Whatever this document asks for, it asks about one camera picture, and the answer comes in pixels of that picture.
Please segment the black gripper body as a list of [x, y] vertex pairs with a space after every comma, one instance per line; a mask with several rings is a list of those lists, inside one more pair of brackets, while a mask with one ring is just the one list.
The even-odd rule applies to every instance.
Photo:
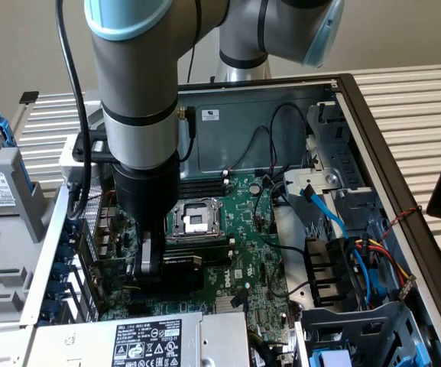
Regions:
[[149, 170], [112, 166], [119, 206], [143, 231], [164, 226], [166, 215], [179, 199], [180, 157], [174, 152], [164, 163]]

